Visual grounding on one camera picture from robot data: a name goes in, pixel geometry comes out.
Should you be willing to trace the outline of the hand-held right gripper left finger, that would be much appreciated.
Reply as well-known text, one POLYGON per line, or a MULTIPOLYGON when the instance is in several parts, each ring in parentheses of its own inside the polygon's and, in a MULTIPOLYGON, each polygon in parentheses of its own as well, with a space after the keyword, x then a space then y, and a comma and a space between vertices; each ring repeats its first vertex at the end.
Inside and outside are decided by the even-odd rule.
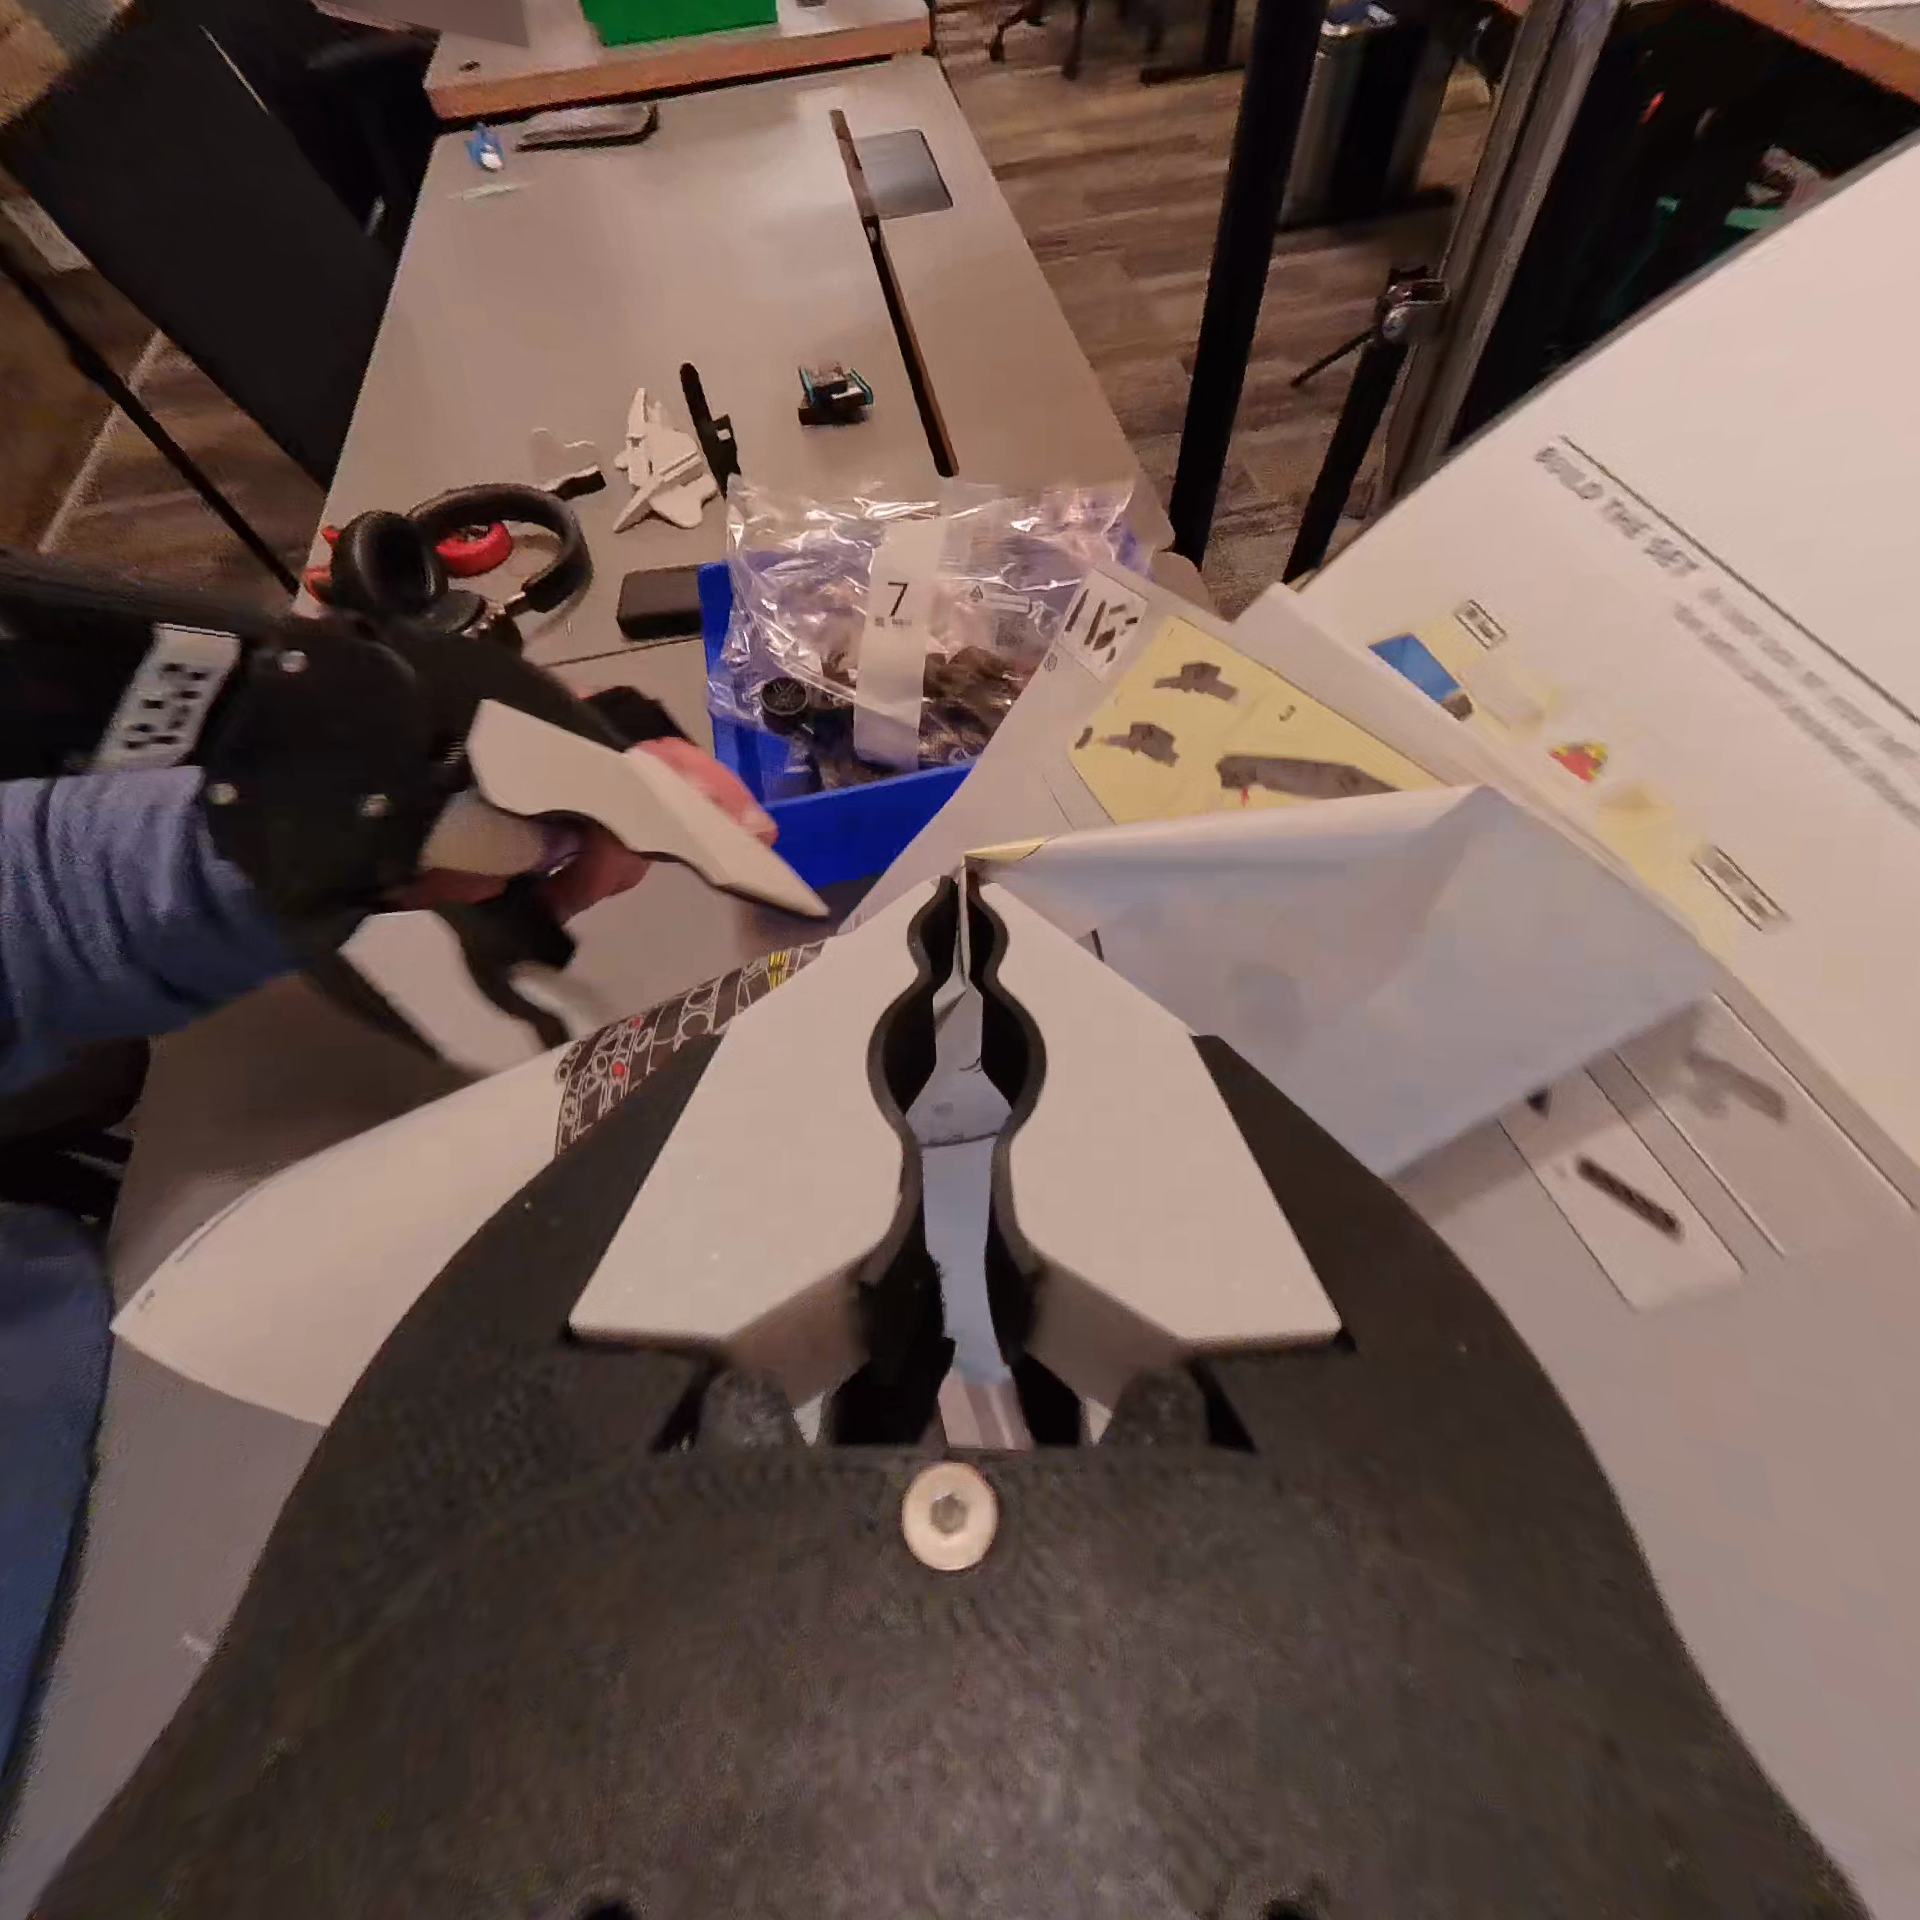
POLYGON ((842 1444, 916 1444, 953 1359, 911 1107, 941 1063, 961 890, 937 879, 709 1050, 568 1330, 704 1357, 822 1402, 842 1444))

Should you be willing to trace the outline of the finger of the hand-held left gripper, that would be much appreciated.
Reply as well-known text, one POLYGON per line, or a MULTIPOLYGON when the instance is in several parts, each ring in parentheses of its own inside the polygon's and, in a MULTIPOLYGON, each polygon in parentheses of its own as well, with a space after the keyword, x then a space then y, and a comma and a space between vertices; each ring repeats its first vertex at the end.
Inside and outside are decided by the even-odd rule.
POLYGON ((548 825, 601 830, 627 853, 691 869, 709 890, 818 920, 827 901, 659 758, 597 745, 502 702, 480 702, 462 743, 466 786, 423 836, 423 869, 534 871, 548 825))

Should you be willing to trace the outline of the building instruction booklet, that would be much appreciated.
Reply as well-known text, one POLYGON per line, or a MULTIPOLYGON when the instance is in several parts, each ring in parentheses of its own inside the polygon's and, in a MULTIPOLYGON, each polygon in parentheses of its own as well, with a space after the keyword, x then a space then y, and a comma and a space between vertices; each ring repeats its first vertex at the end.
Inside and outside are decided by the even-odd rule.
POLYGON ((1335 1357, 1024 1437, 962 905, 923 1442, 573 1338, 727 1029, 607 1025, 121 1316, 321 1444, 37 1915, 1915 1917, 1912 302, 1907 143, 1307 593, 1070 614, 856 915, 1230 1050, 1335 1357))

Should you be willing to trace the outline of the person's left hand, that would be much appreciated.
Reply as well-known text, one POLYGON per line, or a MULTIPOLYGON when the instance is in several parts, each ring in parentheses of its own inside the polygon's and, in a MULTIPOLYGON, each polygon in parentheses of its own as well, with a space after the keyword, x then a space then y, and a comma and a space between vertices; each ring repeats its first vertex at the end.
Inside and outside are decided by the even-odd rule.
MULTIPOLYGON (((716 805, 739 830, 752 834, 759 846, 777 844, 777 823, 749 795, 749 786, 722 768, 712 756, 684 738, 645 738, 627 753, 631 758, 651 758, 670 768, 681 785, 716 805)), ((651 871, 651 858, 632 853, 607 825, 580 820, 572 823, 573 853, 542 879, 542 899, 548 911, 564 926, 586 915, 594 905, 617 899, 639 886, 651 871)))

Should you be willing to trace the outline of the black headphones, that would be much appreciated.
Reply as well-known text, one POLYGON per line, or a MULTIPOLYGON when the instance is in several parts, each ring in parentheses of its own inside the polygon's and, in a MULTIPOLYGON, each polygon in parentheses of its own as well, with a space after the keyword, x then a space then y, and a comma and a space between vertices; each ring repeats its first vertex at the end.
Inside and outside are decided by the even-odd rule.
POLYGON ((579 515, 525 485, 457 487, 408 513, 369 509, 347 525, 322 530, 327 565, 306 575, 316 606, 369 622, 404 622, 437 637, 493 640, 523 651, 519 625, 572 609, 594 583, 594 562, 579 515), (483 579, 449 583, 435 539, 471 524, 506 524, 512 535, 545 535, 552 551, 502 597, 483 595, 483 579))

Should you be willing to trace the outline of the blue plastic storage bin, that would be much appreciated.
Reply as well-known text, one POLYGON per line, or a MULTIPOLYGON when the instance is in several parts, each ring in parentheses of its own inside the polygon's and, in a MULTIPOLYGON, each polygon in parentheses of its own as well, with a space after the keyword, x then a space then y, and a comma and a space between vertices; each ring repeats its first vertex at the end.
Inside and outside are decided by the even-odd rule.
POLYGON ((779 856, 815 890, 867 881, 934 820, 973 771, 968 760, 911 775, 853 758, 853 723, 813 709, 787 729, 741 719, 732 699, 726 643, 732 631, 732 567, 695 567, 703 651, 709 660, 709 729, 716 756, 749 785, 777 823, 779 856))

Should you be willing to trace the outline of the clear bag of black parts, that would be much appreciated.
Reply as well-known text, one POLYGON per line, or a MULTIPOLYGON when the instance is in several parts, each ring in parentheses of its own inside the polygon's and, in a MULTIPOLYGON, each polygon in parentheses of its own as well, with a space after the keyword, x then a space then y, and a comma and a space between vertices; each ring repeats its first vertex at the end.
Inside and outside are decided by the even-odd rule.
POLYGON ((799 497, 733 485, 716 729, 777 802, 967 771, 1097 565, 1152 571, 1133 485, 799 497))

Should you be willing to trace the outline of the white toy airplane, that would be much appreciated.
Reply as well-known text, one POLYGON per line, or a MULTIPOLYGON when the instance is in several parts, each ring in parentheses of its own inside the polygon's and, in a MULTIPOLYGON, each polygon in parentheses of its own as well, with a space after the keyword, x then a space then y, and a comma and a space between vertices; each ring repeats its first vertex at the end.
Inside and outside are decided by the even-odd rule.
POLYGON ((623 475, 631 497, 615 515, 610 532, 623 535, 645 521, 691 532, 709 513, 719 487, 703 443, 678 433, 659 399, 639 386, 627 410, 627 427, 615 466, 623 475))

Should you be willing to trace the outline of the black plastic tool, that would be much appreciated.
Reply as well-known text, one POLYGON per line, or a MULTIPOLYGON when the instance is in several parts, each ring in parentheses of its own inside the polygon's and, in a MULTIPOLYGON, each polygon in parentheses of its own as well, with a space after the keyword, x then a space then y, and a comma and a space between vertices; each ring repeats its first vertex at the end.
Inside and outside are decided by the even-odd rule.
POLYGON ((703 376, 691 363, 678 367, 678 386, 695 443, 709 465, 709 477, 716 479, 719 495, 727 497, 732 479, 741 475, 732 418, 712 413, 703 376))

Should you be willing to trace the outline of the grey desk grommet cover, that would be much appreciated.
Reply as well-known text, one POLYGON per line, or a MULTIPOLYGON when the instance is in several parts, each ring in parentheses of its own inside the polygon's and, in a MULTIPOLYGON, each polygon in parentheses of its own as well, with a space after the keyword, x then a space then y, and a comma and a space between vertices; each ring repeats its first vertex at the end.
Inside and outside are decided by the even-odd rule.
POLYGON ((870 219, 897 224, 946 213, 953 193, 923 132, 870 132, 853 143, 870 219))

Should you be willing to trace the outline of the wooden table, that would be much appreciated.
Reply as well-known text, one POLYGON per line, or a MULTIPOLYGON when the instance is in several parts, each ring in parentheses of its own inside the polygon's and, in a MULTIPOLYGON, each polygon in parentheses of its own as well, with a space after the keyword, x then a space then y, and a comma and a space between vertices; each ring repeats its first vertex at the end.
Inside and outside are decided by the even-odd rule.
POLYGON ((441 126, 795 80, 929 46, 923 4, 777 4, 774 24, 605 46, 579 4, 525 4, 525 46, 443 33, 423 70, 441 126))

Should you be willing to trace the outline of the green box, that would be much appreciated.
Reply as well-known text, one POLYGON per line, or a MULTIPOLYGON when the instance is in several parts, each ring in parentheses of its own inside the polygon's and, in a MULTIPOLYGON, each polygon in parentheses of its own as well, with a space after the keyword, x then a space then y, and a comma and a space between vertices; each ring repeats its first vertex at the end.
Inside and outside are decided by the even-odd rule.
POLYGON ((580 4, 605 50, 699 39, 777 24, 779 4, 580 4))

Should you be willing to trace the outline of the black desk leg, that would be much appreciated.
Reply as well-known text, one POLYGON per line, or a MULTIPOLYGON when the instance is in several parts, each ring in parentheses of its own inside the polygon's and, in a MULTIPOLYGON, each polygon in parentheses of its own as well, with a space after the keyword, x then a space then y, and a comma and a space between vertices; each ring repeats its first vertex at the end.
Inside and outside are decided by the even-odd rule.
POLYGON ((1210 275, 1173 475, 1173 551, 1201 565, 1251 367, 1272 237, 1299 140, 1325 4, 1257 4, 1242 73, 1210 275))

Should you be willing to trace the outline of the grey metal column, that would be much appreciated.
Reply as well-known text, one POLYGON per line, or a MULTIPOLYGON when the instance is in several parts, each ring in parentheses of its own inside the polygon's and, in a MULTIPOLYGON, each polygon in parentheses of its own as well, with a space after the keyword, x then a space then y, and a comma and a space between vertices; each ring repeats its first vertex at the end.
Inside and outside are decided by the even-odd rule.
POLYGON ((1438 293, 1408 324, 1405 374, 1383 423, 1381 504, 1399 501, 1446 461, 1616 17, 1618 4, 1522 11, 1438 293))

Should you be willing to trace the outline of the dark trash can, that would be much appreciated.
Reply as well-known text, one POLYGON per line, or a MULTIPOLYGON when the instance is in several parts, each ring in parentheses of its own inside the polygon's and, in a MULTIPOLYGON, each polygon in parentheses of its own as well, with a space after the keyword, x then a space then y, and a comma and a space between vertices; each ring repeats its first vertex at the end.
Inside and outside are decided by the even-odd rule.
POLYGON ((1281 201, 1281 229, 1342 229, 1415 202, 1446 93, 1424 4, 1331 4, 1281 201))

